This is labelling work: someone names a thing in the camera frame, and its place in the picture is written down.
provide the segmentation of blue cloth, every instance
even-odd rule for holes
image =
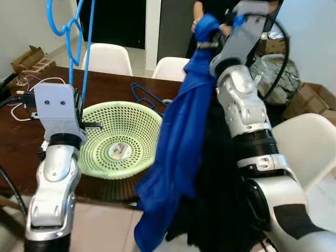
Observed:
[[[208,41],[219,22],[206,14],[197,24],[197,41]],[[201,164],[205,120],[214,91],[209,74],[210,51],[196,51],[185,66],[186,78],[168,106],[152,168],[136,186],[138,207],[144,211],[134,230],[142,252],[153,251],[163,240],[180,197],[195,197],[194,178]]]

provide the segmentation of white chair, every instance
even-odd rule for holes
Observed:
[[[272,130],[305,191],[336,167],[336,127],[319,114],[302,114]]]
[[[155,68],[152,78],[160,80],[183,81],[185,72],[183,68],[189,59],[177,57],[162,58]]]
[[[125,48],[112,44],[92,44],[90,48],[89,70],[109,74],[133,76],[130,58]],[[86,51],[82,70],[85,69]]]

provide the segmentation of white cable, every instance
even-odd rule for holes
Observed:
[[[63,82],[63,84],[66,84],[65,81],[62,79],[62,78],[59,78],[59,77],[51,77],[51,78],[46,78],[46,79],[43,79],[41,80],[40,82],[38,82],[35,86],[33,86],[31,89],[29,89],[29,91],[32,91],[37,85],[39,85],[40,83],[46,81],[46,80],[61,80]],[[23,103],[19,103],[18,105],[16,105],[15,107],[13,107],[10,111],[12,117],[16,120],[16,121],[19,121],[19,122],[25,122],[25,121],[30,121],[31,118],[27,118],[27,119],[20,119],[18,117],[16,117],[14,115],[14,110],[16,110],[18,107],[20,107]]]

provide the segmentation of plastic bag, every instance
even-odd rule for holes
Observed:
[[[257,59],[250,67],[251,75],[262,96],[265,96],[277,78],[283,61],[284,55],[282,54],[265,55]],[[299,70],[294,61],[289,59],[282,77],[267,102],[275,105],[288,104],[300,86]]]

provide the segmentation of doorway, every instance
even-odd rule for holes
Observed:
[[[80,12],[84,41],[88,41],[90,10],[91,0],[85,0]],[[145,48],[146,0],[96,1],[94,11],[92,42]]]

